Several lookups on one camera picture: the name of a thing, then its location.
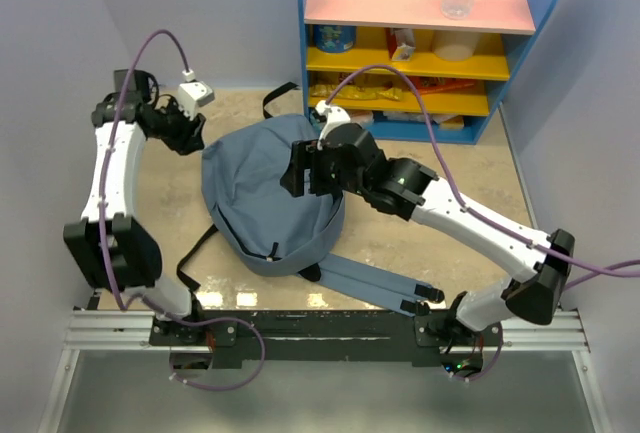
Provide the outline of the blue student backpack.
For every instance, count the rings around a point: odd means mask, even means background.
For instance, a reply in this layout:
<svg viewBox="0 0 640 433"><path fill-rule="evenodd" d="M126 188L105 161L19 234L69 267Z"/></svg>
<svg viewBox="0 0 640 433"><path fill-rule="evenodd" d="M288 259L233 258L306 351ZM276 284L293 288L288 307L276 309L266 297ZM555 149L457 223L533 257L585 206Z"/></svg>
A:
<svg viewBox="0 0 640 433"><path fill-rule="evenodd" d="M292 143L315 137L301 114L265 113L204 149L201 191L212 224L178 263L178 278L198 289L183 269L219 233L262 277L297 276L405 316L415 315L424 302L443 303L443 291L428 283L332 254L344 225L344 198L294 198L280 184Z"/></svg>

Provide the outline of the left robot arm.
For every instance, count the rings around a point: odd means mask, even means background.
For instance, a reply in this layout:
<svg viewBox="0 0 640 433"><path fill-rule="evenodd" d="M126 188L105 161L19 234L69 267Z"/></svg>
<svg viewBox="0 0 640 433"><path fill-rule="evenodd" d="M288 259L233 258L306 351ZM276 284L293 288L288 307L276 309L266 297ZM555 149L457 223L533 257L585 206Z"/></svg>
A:
<svg viewBox="0 0 640 433"><path fill-rule="evenodd" d="M63 240L92 288L108 290L123 308L144 302L156 314L153 333L196 345L207 336L195 297L199 285L183 273L164 273L160 247L135 213L147 140L158 139L182 156L204 147L199 110L214 92L192 70L182 75L176 94L161 104L152 74L115 71L114 92L91 114L97 147L91 191L80 219L64 226Z"/></svg>

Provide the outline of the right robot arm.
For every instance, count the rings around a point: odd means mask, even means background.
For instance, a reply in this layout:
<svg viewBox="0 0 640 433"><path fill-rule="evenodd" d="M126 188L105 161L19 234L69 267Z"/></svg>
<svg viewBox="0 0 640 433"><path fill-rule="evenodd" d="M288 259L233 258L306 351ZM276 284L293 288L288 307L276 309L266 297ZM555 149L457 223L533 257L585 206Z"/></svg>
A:
<svg viewBox="0 0 640 433"><path fill-rule="evenodd" d="M464 197L410 158L389 158L360 125L347 123L320 140L295 141L280 184L292 196L349 192L375 210L434 228L501 267L505 280L459 294L446 316L426 329L452 345L466 346L487 327L516 317L552 322L567 282L574 237L558 229L533 230Z"/></svg>

